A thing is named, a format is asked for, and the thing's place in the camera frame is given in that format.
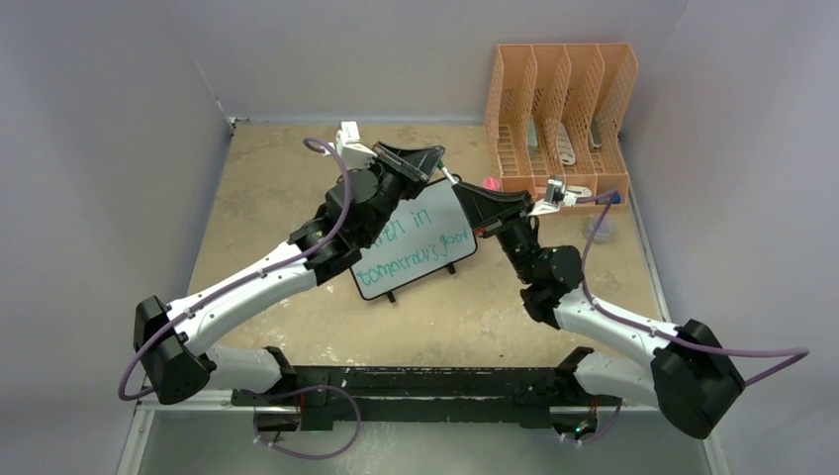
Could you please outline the white whiteboard black frame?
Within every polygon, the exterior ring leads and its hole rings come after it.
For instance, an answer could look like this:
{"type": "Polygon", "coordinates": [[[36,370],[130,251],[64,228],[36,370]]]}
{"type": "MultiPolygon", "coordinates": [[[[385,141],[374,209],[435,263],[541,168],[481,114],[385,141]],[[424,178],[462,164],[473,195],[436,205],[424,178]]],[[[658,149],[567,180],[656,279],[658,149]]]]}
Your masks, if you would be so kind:
{"type": "Polygon", "coordinates": [[[383,231],[361,259],[350,268],[360,297],[372,301],[426,275],[445,269],[477,251],[477,242],[456,198],[444,178],[427,184],[419,196],[402,201],[383,231]]]}

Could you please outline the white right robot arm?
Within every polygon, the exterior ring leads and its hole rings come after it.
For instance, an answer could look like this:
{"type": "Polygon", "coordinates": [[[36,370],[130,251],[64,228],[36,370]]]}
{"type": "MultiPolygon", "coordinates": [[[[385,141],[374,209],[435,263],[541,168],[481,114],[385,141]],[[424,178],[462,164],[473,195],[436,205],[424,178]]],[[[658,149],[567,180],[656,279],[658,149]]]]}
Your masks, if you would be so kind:
{"type": "Polygon", "coordinates": [[[746,387],[712,330],[695,320],[681,326],[651,320],[600,299],[587,286],[584,255],[576,247],[540,244],[539,216],[587,198],[559,180],[550,181],[541,200],[464,181],[452,189],[474,236],[498,239],[533,320],[618,352],[611,358],[579,350],[555,377],[563,400],[614,396],[659,410],[690,437],[710,436],[746,387]]]}

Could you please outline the white green whiteboard marker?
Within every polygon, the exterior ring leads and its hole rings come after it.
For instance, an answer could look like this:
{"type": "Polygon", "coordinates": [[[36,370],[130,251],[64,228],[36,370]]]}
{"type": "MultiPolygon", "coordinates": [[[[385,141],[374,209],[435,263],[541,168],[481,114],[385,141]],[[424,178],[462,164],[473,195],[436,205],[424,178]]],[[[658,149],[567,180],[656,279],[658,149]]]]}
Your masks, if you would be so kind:
{"type": "Polygon", "coordinates": [[[443,176],[452,184],[455,185],[459,182],[459,179],[456,178],[445,166],[439,168],[439,171],[443,174],[443,176]]]}

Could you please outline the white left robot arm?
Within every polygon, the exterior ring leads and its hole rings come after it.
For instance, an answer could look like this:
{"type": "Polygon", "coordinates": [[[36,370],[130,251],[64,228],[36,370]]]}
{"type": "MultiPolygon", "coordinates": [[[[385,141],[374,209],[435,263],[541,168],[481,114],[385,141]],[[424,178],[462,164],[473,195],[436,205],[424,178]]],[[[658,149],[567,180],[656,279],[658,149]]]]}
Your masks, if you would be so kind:
{"type": "Polygon", "coordinates": [[[314,216],[267,255],[236,274],[192,295],[163,302],[157,296],[135,309],[135,354],[125,373],[142,367],[146,389],[132,395],[127,378],[119,384],[123,401],[154,395],[174,405],[211,387],[259,394],[281,405],[294,395],[295,378],[275,348],[222,348],[219,340],[281,300],[306,292],[348,270],[390,223],[403,201],[417,198],[440,165],[445,148],[397,148],[382,142],[359,168],[347,167],[336,148],[317,138],[304,144],[327,152],[340,176],[314,216]]]}

